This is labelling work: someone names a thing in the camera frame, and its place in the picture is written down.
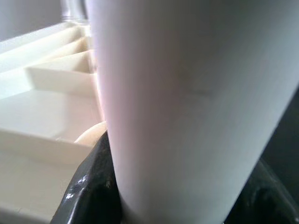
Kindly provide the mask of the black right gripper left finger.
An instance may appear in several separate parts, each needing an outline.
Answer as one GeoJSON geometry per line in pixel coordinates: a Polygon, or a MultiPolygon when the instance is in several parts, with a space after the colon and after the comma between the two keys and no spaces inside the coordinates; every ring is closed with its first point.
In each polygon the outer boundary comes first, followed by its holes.
{"type": "Polygon", "coordinates": [[[122,209],[105,132],[74,173],[52,224],[119,224],[122,209]]]}

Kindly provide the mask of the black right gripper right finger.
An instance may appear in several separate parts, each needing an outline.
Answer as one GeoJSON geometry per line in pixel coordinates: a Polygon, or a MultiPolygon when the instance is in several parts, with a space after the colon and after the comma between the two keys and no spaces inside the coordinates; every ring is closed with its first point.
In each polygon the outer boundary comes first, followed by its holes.
{"type": "Polygon", "coordinates": [[[227,224],[297,224],[299,206],[271,168],[259,161],[244,185],[227,224]]]}

